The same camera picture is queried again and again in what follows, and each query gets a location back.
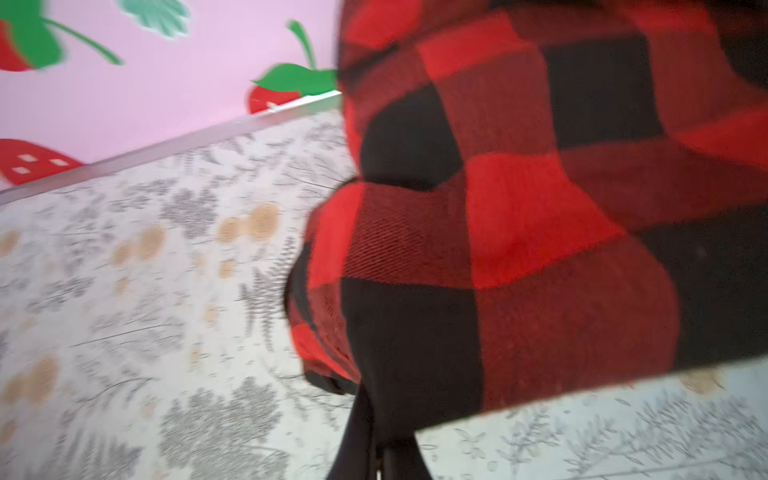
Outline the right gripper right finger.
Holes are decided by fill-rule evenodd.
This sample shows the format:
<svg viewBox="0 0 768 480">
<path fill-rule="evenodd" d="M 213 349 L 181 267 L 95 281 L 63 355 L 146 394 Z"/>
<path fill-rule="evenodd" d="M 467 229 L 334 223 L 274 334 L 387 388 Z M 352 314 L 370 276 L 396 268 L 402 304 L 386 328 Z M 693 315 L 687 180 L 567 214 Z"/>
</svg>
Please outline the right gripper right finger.
<svg viewBox="0 0 768 480">
<path fill-rule="evenodd" d="M 383 480 L 431 480 L 432 476 L 414 437 L 386 443 L 381 448 Z"/>
</svg>

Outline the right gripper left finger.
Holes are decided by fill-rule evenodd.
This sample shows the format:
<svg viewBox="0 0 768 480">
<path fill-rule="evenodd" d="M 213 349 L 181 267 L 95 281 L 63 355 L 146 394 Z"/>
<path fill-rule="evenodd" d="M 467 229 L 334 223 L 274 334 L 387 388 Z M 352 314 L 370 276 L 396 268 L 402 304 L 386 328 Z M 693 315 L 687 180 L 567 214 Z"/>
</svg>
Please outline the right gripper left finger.
<svg viewBox="0 0 768 480">
<path fill-rule="evenodd" d="M 377 453 L 374 410 L 363 384 L 359 385 L 339 450 L 327 480 L 374 480 Z"/>
</svg>

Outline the red black plaid shirt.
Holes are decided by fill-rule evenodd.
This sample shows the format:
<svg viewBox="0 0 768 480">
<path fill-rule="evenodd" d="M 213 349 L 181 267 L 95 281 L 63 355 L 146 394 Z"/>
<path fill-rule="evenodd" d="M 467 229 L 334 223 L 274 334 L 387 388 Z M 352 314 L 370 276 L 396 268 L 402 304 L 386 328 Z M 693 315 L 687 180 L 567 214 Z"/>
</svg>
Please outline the red black plaid shirt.
<svg viewBox="0 0 768 480">
<path fill-rule="evenodd" d="M 767 351 L 763 1 L 347 1 L 285 305 L 378 438 Z"/>
</svg>

